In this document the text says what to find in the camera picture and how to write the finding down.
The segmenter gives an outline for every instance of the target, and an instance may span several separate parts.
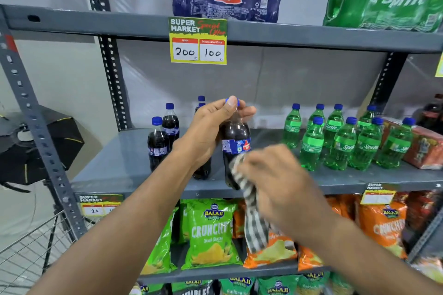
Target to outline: dark soda bottle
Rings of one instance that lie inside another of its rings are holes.
[[[421,118],[417,123],[418,126],[434,130],[437,120],[442,109],[443,94],[435,94],[434,100],[426,104],[421,113]]]
[[[162,126],[169,136],[169,150],[172,150],[172,144],[180,137],[179,119],[175,115],[173,103],[166,103]]]
[[[197,110],[204,105],[205,103],[199,103],[199,105],[195,108],[195,111],[197,112]],[[194,174],[192,174],[192,177],[196,180],[206,180],[209,177],[210,173],[211,173],[211,158],[209,158],[209,160],[207,160],[205,164],[203,164],[199,169],[197,169],[194,172]]]
[[[149,150],[149,164],[154,171],[169,153],[169,136],[162,128],[162,118],[153,117],[154,130],[147,137],[147,149]]]
[[[240,106],[240,100],[237,100],[237,107]],[[238,154],[251,150],[251,133],[249,127],[243,122],[237,109],[232,117],[220,125],[221,149],[223,151],[224,178],[228,186],[239,190],[240,187],[235,183],[229,164]]]

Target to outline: brown carton box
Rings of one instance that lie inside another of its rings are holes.
[[[383,144],[392,128],[401,125],[401,120],[394,118],[384,118]],[[411,147],[406,152],[403,160],[417,167],[418,169],[443,168],[443,136],[424,127],[413,126],[414,139]]]

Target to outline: striped cloth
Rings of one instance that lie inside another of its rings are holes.
[[[250,252],[256,253],[268,245],[269,229],[272,228],[275,233],[278,233],[278,230],[260,216],[257,205],[257,190],[254,184],[237,172],[237,166],[243,162],[246,154],[242,153],[236,156],[229,164],[229,168],[234,181],[240,186],[245,198],[246,244]]]

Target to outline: blue bottle cap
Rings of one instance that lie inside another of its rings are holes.
[[[374,118],[372,118],[372,123],[374,125],[383,125],[383,118],[374,117]]]
[[[152,117],[152,124],[154,126],[160,126],[162,124],[162,118],[161,117]]]
[[[403,124],[412,126],[415,124],[415,119],[411,117],[406,117],[405,119],[403,119]]]
[[[348,117],[348,118],[346,118],[346,124],[351,124],[351,125],[357,124],[357,118],[356,117]]]
[[[240,99],[237,98],[237,106],[240,106]]]
[[[314,125],[321,125],[321,124],[323,124],[323,118],[322,117],[314,117],[314,119],[312,119],[312,123]]]

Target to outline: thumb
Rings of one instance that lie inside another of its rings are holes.
[[[237,107],[237,97],[230,96],[221,109],[211,114],[213,123],[219,125],[223,123],[226,119],[231,118],[235,112],[236,107]]]

